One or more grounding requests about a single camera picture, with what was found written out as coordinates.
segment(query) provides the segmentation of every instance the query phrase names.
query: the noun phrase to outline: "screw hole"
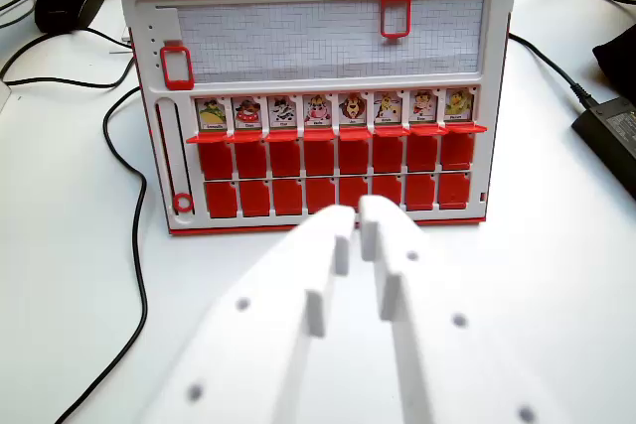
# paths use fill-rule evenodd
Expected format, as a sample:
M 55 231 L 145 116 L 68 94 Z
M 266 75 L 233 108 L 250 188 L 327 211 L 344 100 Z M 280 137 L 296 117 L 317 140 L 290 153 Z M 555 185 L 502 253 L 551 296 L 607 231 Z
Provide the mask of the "screw hole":
M 524 422 L 535 422 L 535 413 L 530 407 L 522 407 L 519 410 L 519 418 Z
M 237 310 L 239 310 L 240 312 L 247 310 L 247 308 L 249 308 L 249 305 L 249 298 L 239 298 L 237 300 Z
M 188 399 L 192 402 L 198 401 L 203 395 L 203 386 L 201 384 L 193 384 L 188 388 Z
M 464 317 L 461 313 L 456 313 L 453 315 L 453 325 L 458 328 L 466 328 L 468 326 L 468 320 L 466 320 L 466 317 Z

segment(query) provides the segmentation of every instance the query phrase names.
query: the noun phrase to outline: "lion character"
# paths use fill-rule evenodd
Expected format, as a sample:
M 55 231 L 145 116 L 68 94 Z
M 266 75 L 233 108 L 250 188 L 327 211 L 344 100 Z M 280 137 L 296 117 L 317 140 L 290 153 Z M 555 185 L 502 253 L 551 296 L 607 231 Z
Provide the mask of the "lion character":
M 352 94 L 340 103 L 340 109 L 347 118 L 356 119 L 365 112 L 365 102 L 360 96 Z

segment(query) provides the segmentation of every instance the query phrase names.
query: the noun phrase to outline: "red plastic frame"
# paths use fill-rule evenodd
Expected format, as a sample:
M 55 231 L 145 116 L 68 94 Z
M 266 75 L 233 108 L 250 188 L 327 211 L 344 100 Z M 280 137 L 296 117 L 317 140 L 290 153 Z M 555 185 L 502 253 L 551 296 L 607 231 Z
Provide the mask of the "red plastic frame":
M 166 65 L 166 53 L 179 53 L 186 54 L 186 63 L 188 64 L 188 79 L 170 79 L 168 77 L 168 66 Z M 163 68 L 163 79 L 166 82 L 166 87 L 173 91 L 193 89 L 195 87 L 195 76 L 192 73 L 192 62 L 190 60 L 190 51 L 183 45 L 167 45 L 162 47 L 159 51 L 161 55 L 161 66 Z
M 406 30 L 404 32 L 385 32 L 385 9 L 388 2 L 406 3 Z M 386 39 L 399 39 L 410 34 L 410 0 L 380 0 L 380 33 Z
M 184 208 L 181 207 L 181 205 L 179 204 L 179 201 L 185 199 L 186 201 L 188 201 L 188 205 Z M 192 196 L 190 196 L 187 193 L 180 193 L 180 194 L 176 194 L 175 197 L 172 199 L 172 206 L 175 208 L 175 210 L 177 212 L 190 212 L 192 209 L 195 208 L 195 204 L 192 201 Z

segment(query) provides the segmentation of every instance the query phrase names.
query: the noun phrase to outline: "power adapter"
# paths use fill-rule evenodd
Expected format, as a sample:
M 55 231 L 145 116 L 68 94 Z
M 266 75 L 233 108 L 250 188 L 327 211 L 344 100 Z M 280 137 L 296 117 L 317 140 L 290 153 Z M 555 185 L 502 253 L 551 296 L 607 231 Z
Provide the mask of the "power adapter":
M 587 93 L 578 99 L 585 111 L 572 128 L 636 199 L 636 107 L 623 97 L 601 104 Z

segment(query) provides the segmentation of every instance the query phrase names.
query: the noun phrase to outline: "cow character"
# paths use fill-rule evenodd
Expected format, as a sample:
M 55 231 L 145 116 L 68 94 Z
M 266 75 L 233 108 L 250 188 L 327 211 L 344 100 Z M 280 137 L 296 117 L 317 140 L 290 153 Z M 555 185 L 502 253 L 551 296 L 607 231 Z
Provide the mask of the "cow character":
M 329 105 L 327 104 L 327 99 L 322 94 L 313 96 L 309 100 L 309 109 L 305 117 L 305 122 L 311 120 L 321 121 L 329 119 L 331 119 L 331 115 L 329 114 Z

